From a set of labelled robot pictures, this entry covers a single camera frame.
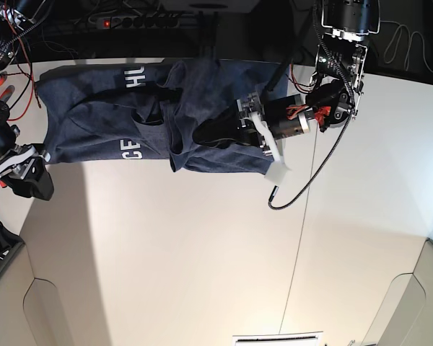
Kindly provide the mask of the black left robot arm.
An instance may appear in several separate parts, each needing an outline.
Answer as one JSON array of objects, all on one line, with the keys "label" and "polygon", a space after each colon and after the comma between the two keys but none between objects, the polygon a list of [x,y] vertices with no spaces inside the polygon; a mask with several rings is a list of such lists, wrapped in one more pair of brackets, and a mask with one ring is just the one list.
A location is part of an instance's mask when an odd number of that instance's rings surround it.
[{"label": "black left robot arm", "polygon": [[265,175],[279,186],[289,171],[282,141],[307,133],[314,120],[319,130],[338,127],[353,118],[362,94],[367,36],[380,30],[378,1],[319,1],[308,17],[319,40],[315,71],[303,92],[268,99],[281,72],[293,71],[285,60],[261,93],[238,97],[218,117],[193,133],[197,144],[228,148],[232,144],[258,147],[273,158]]}]

